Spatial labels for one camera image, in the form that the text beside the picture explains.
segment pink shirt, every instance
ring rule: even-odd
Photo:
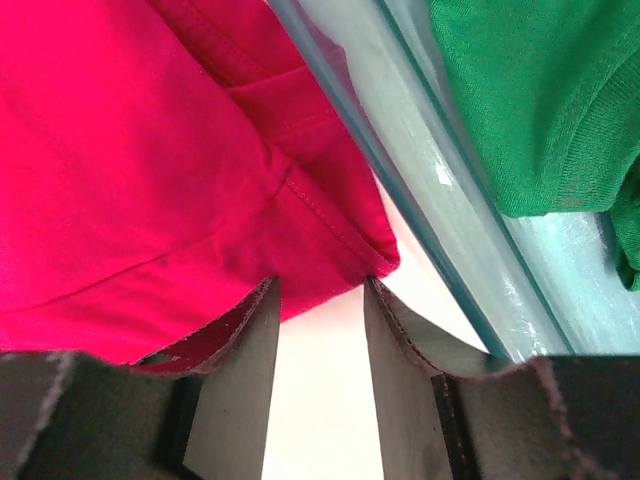
[[[287,319],[397,266],[262,0],[24,0],[0,46],[0,351],[134,363],[265,277]]]

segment clothing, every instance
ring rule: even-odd
[[[286,319],[397,266],[264,2],[29,0],[0,41],[0,350],[134,363],[265,277]]]
[[[640,154],[640,3],[433,0],[430,8],[498,207],[514,217],[611,209],[619,272],[640,288],[640,212],[629,208],[639,190],[632,180],[623,187]]]

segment green sweater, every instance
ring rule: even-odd
[[[499,208],[509,216],[609,210],[618,271],[640,289],[640,0],[430,6]]]

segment glass panel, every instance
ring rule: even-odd
[[[390,12],[372,0],[271,3],[487,348],[516,361],[570,353],[463,161],[436,69],[429,80]]]
[[[428,2],[376,3],[427,81],[438,82],[435,72],[444,68],[431,35]],[[440,92],[438,99],[464,138],[450,92]],[[465,146],[470,152],[468,142]],[[472,155],[463,157],[475,165],[469,158]],[[640,353],[640,294],[625,290],[615,271],[615,243],[607,215],[550,214],[503,217],[503,221],[576,352]]]

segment white surface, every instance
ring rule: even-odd
[[[385,284],[425,318],[484,348],[384,197],[402,257]],[[281,326],[263,480],[383,478],[362,302],[358,288]]]

